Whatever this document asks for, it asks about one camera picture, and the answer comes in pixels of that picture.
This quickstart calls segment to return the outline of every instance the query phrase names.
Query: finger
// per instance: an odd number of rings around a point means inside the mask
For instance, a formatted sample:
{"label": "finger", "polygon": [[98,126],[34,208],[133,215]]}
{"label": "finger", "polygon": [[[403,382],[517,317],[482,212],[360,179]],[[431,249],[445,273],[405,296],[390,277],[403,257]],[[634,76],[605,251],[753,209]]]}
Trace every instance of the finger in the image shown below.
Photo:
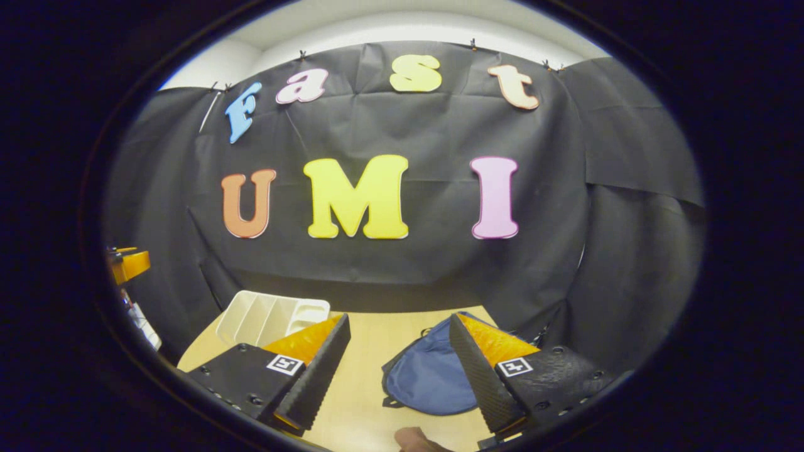
{"label": "finger", "polygon": [[396,440],[396,443],[400,445],[402,450],[407,450],[407,447],[427,441],[425,432],[422,432],[421,428],[419,427],[404,427],[402,429],[398,429],[396,433],[394,433],[394,439]]}

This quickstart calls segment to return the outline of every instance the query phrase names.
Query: hand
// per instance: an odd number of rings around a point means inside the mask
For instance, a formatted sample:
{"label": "hand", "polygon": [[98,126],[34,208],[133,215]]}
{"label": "hand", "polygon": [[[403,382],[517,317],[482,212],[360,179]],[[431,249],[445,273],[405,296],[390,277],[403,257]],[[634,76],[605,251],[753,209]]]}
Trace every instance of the hand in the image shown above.
{"label": "hand", "polygon": [[452,452],[441,447],[438,443],[427,439],[425,432],[419,427],[405,427],[398,429],[394,439],[399,443],[400,452]]}

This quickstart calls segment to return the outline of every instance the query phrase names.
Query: orange object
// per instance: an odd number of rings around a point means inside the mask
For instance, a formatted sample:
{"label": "orange object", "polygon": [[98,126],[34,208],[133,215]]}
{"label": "orange object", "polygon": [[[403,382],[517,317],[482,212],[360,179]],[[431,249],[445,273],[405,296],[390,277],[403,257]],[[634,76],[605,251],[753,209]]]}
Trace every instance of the orange object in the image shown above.
{"label": "orange object", "polygon": [[112,263],[112,274],[117,284],[122,284],[150,268],[150,257],[147,251],[124,255],[122,260]]}
{"label": "orange object", "polygon": [[278,355],[285,355],[296,358],[297,360],[302,360],[305,365],[309,366],[310,361],[318,354],[318,350],[324,344],[324,341],[342,316],[343,314],[325,320],[324,322],[310,325],[304,330],[296,331],[290,336],[266,345],[263,349],[272,351]]}
{"label": "orange object", "polygon": [[491,325],[465,315],[458,314],[457,316],[472,335],[472,339],[480,347],[480,351],[491,367],[501,361],[512,360],[539,351],[539,348]]}

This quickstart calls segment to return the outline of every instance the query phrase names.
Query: foam letter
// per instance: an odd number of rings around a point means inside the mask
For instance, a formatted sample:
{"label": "foam letter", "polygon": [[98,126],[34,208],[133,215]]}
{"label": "foam letter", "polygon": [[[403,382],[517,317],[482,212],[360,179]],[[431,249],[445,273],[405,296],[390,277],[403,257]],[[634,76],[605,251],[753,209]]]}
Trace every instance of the foam letter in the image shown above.
{"label": "foam letter", "polygon": [[396,91],[429,92],[441,86],[441,63],[430,55],[402,55],[391,63],[391,86]]}
{"label": "foam letter", "polygon": [[268,227],[271,181],[277,177],[274,170],[260,170],[252,175],[254,188],[254,218],[243,220],[240,216],[240,188],[246,182],[245,175],[229,175],[220,181],[224,189],[224,224],[233,236],[241,239],[257,238]]}
{"label": "foam letter", "polygon": [[401,155],[378,155],[369,160],[357,187],[352,187],[333,158],[307,163],[304,174],[313,185],[313,224],[307,232],[319,239],[335,238],[338,226],[332,223],[332,208],[343,231],[354,237],[368,208],[368,222],[363,228],[366,237],[405,238],[408,225],[402,222],[400,185],[407,169],[408,160]]}
{"label": "foam letter", "polygon": [[480,178],[480,221],[472,227],[472,235],[478,239],[510,239],[519,231],[511,219],[511,175],[516,162],[478,157],[470,166]]}
{"label": "foam letter", "polygon": [[299,72],[288,79],[288,86],[285,86],[277,93],[278,104],[291,104],[295,101],[310,102],[315,101],[324,93],[324,82],[330,75],[326,69],[310,69],[309,71]]}
{"label": "foam letter", "polygon": [[249,86],[240,97],[235,99],[229,108],[226,109],[226,114],[229,116],[229,123],[232,125],[232,136],[229,137],[229,142],[234,144],[240,135],[244,134],[249,127],[251,127],[252,119],[246,117],[246,113],[254,113],[256,108],[256,101],[254,94],[262,88],[262,84],[258,81]]}
{"label": "foam letter", "polygon": [[489,68],[489,73],[492,76],[497,76],[502,96],[514,107],[533,110],[539,106],[539,99],[525,94],[525,88],[523,87],[523,84],[533,83],[531,77],[520,74],[515,67],[509,64]]}

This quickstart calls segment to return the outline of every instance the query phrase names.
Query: black curtain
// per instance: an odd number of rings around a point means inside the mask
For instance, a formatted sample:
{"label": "black curtain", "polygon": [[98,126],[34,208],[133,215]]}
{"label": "black curtain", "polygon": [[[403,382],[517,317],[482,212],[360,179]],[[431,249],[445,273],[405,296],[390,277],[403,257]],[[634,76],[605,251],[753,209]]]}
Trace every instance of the black curtain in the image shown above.
{"label": "black curtain", "polygon": [[[391,63],[406,54],[435,56],[442,85],[396,92]],[[526,92],[539,98],[538,109],[503,98],[486,71],[500,64],[532,78]],[[311,68],[329,72],[320,98],[274,101],[293,74]],[[255,81],[263,88],[252,125],[231,144],[224,111]],[[303,166],[335,158],[356,184],[380,154],[408,159],[401,183],[408,237],[310,237]],[[480,187],[470,161],[487,155],[519,166],[512,177],[519,233],[508,240],[471,234]],[[266,168],[277,171],[268,228],[256,239],[236,238],[224,227],[221,179]],[[529,339],[552,321],[546,343],[625,370],[683,309],[704,240],[704,196],[684,136],[621,64],[604,58],[556,71],[446,43],[345,47],[228,92],[158,92],[121,143],[107,193],[109,244],[151,254],[151,270],[130,282],[130,293],[177,354],[246,289],[323,298],[346,311],[483,304],[503,329]],[[253,210],[246,183],[241,215]]]}

